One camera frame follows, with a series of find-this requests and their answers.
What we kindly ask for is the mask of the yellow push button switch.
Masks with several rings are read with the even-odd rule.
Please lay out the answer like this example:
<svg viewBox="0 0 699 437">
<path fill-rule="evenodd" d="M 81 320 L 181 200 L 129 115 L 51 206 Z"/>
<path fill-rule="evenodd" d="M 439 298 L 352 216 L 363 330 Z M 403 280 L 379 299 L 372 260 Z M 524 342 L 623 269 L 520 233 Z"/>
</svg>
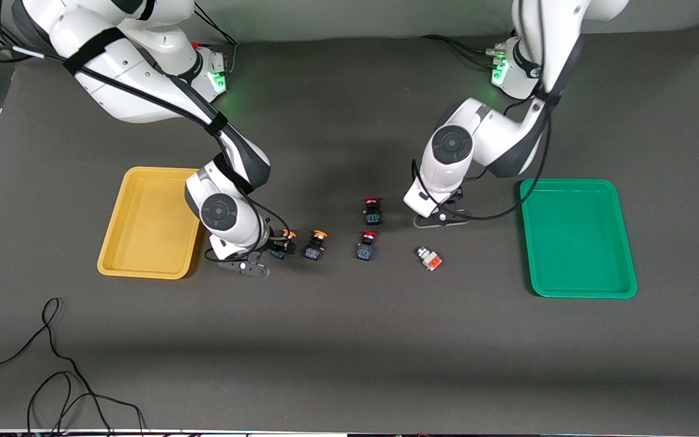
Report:
<svg viewBox="0 0 699 437">
<path fill-rule="evenodd" d="M 284 229 L 281 236 L 269 238 L 272 244 L 270 252 L 277 259 L 284 260 L 287 256 L 295 254 L 297 244 L 294 243 L 296 234 L 291 230 Z"/>
<path fill-rule="evenodd" d="M 311 260 L 320 260 L 325 252 L 324 244 L 327 236 L 327 233 L 323 232 L 322 230 L 315 229 L 312 232 L 307 246 L 303 250 L 303 255 Z"/>
</svg>

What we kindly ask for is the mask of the button switch with orange block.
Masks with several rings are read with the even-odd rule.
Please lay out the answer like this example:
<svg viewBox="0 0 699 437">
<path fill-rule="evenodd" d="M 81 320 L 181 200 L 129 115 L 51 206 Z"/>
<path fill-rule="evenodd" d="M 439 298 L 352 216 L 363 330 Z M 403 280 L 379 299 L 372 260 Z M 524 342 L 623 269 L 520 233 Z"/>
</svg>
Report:
<svg viewBox="0 0 699 437">
<path fill-rule="evenodd" d="M 436 268 L 438 268 L 439 265 L 443 262 L 441 257 L 439 257 L 436 252 L 431 251 L 427 247 L 420 246 L 417 249 L 416 252 L 419 260 L 421 261 L 421 264 L 427 269 L 428 271 L 435 271 Z"/>
</svg>

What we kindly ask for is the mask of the dark grey table mat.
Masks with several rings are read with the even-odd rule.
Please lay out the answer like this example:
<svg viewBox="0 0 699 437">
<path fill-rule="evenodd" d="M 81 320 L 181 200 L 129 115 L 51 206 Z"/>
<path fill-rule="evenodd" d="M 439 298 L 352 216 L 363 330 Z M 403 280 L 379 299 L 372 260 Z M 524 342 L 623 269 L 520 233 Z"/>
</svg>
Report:
<svg viewBox="0 0 699 437">
<path fill-rule="evenodd" d="M 0 361 L 58 297 L 60 351 L 156 429 L 699 435 L 699 27 L 586 35 L 553 115 L 545 176 L 618 190 L 627 300 L 533 294 L 517 215 L 413 227 L 410 161 L 444 109 L 508 103 L 443 44 L 258 42 L 237 60 L 221 109 L 269 155 L 254 196 L 300 244 L 327 232 L 323 259 L 267 256 L 265 279 L 202 256 L 180 280 L 101 276 L 125 172 L 200 167 L 217 146 L 185 120 L 119 122 L 28 61 L 0 116 Z"/>
</svg>

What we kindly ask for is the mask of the yellow plastic tray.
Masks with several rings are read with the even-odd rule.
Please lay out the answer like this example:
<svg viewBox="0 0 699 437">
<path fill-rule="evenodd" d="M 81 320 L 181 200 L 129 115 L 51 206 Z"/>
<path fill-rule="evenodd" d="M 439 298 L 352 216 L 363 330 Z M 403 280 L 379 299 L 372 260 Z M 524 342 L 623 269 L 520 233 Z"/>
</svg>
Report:
<svg viewBox="0 0 699 437">
<path fill-rule="evenodd" d="M 135 166 L 125 173 L 101 247 L 103 276 L 178 280 L 203 229 L 185 200 L 196 169 Z"/>
</svg>

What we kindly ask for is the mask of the green plastic tray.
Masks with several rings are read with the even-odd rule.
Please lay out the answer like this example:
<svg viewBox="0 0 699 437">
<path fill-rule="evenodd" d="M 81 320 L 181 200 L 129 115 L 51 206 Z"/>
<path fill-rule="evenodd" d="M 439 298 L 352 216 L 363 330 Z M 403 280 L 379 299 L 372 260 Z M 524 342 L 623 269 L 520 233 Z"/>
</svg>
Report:
<svg viewBox="0 0 699 437">
<path fill-rule="evenodd" d="M 618 191 L 599 178 L 519 186 L 532 290 L 541 297 L 630 299 L 638 290 Z"/>
</svg>

